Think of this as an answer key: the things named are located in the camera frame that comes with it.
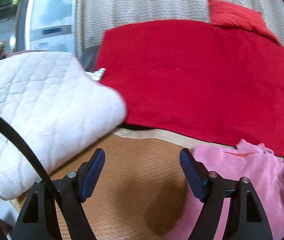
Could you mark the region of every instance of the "pink object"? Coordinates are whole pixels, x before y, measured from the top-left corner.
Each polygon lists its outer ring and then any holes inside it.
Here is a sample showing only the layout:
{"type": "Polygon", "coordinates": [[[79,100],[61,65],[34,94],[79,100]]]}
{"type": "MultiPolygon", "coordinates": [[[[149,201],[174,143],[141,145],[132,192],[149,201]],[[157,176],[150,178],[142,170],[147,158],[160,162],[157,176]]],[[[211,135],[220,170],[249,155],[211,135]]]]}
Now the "pink object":
{"type": "Polygon", "coordinates": [[[277,36],[266,27],[261,13],[221,0],[208,0],[208,3],[211,24],[222,28],[237,28],[250,31],[280,43],[277,36]]]}
{"type": "MultiPolygon", "coordinates": [[[[266,212],[274,240],[284,237],[284,163],[264,144],[257,146],[241,140],[238,150],[218,146],[197,145],[193,156],[207,170],[218,172],[225,179],[239,180],[245,176],[252,182],[266,212]]],[[[168,240],[187,240],[202,209],[202,203],[188,187],[184,214],[168,240]]],[[[224,200],[220,222],[214,239],[223,237],[229,210],[229,199],[224,200]]]]}

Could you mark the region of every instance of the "red pillow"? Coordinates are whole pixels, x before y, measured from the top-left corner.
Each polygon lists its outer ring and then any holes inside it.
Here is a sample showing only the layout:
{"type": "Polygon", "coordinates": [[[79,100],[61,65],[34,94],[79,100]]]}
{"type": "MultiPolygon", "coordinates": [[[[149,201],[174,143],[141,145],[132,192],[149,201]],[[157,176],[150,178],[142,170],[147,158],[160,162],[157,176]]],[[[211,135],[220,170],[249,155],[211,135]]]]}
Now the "red pillow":
{"type": "Polygon", "coordinates": [[[266,27],[259,12],[220,0],[208,0],[208,3],[212,25],[246,30],[280,44],[277,36],[266,27]]]}

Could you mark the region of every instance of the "white quilted pad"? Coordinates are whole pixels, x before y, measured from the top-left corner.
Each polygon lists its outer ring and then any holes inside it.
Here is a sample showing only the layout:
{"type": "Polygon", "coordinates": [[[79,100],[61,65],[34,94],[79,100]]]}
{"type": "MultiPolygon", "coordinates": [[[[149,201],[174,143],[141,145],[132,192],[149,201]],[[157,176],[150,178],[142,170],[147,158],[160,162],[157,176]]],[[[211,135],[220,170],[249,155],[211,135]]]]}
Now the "white quilted pad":
{"type": "MultiPolygon", "coordinates": [[[[260,12],[267,27],[284,46],[284,2],[282,0],[224,0],[260,12]]],[[[157,19],[190,19],[209,22],[207,0],[77,0],[76,48],[101,43],[105,30],[134,22],[157,19]]]]}
{"type": "MultiPolygon", "coordinates": [[[[48,173],[121,124],[125,103],[91,80],[65,52],[22,52],[0,61],[0,116],[28,143],[48,173]]],[[[37,174],[0,134],[0,197],[20,196],[37,174]]]]}

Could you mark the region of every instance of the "pink cloth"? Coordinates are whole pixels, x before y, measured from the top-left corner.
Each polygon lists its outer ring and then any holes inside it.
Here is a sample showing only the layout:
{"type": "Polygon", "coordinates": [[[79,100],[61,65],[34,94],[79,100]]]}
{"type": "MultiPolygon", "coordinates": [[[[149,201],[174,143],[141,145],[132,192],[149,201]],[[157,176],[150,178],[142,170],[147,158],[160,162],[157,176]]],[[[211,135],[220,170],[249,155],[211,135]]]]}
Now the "pink cloth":
{"type": "MultiPolygon", "coordinates": [[[[218,146],[197,145],[194,158],[208,171],[216,171],[225,179],[239,180],[245,176],[252,182],[266,212],[274,240],[284,237],[284,163],[264,144],[257,146],[241,140],[237,150],[218,146]]],[[[187,240],[202,209],[202,203],[188,187],[184,213],[168,240],[187,240]]],[[[220,222],[214,239],[223,237],[229,210],[229,199],[224,200],[220,222]]]]}

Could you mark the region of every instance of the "brown mat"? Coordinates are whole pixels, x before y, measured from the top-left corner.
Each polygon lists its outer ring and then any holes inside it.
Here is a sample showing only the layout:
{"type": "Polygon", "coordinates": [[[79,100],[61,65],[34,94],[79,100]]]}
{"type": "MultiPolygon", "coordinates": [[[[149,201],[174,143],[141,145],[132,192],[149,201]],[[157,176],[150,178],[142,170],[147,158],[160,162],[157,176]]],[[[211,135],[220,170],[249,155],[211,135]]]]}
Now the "brown mat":
{"type": "MultiPolygon", "coordinates": [[[[109,134],[52,174],[76,171],[96,148],[106,163],[83,208],[97,239],[165,239],[181,217],[186,178],[179,164],[181,146],[159,139],[130,139],[109,134]]],[[[23,204],[25,196],[18,199],[23,204]]],[[[58,211],[63,239],[70,239],[58,211]]]]}

